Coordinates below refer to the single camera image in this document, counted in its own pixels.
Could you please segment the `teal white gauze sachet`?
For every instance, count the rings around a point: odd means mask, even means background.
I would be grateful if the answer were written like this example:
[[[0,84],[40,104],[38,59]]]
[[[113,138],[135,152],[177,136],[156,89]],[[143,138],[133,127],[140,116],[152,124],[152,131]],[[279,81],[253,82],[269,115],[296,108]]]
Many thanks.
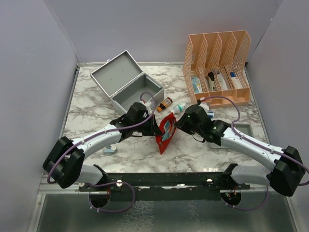
[[[167,121],[164,125],[164,131],[165,133],[173,133],[175,131],[174,124]]]

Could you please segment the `teal bandage roll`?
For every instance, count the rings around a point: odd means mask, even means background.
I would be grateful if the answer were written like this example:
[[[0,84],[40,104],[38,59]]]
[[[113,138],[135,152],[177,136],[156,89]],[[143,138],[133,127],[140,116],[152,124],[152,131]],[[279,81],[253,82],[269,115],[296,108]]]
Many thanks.
[[[173,132],[171,132],[171,131],[165,132],[165,134],[162,136],[162,142],[168,140],[172,135],[173,135]]]

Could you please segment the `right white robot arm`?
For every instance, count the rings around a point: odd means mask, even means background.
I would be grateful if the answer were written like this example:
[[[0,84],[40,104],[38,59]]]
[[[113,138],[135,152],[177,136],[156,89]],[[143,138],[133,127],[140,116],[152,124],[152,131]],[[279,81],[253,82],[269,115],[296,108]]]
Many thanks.
[[[222,176],[222,184],[227,189],[238,184],[259,184],[291,197],[305,175],[305,167],[296,148],[281,148],[256,140],[235,129],[232,124],[212,120],[199,104],[188,107],[175,126],[187,134],[200,135],[204,142],[227,147],[261,164],[260,167],[236,165]]]

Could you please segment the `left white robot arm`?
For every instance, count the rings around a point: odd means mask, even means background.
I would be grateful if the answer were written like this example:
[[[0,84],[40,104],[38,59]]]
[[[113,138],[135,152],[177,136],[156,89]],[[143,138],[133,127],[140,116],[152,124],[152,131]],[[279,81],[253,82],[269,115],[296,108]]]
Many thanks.
[[[103,129],[88,136],[57,140],[42,167],[48,173],[48,183],[66,189],[77,182],[86,182],[95,190],[106,187],[104,172],[96,166],[84,165],[84,160],[104,147],[119,143],[133,135],[160,136],[155,116],[142,102],[133,103],[128,112],[112,120]]]

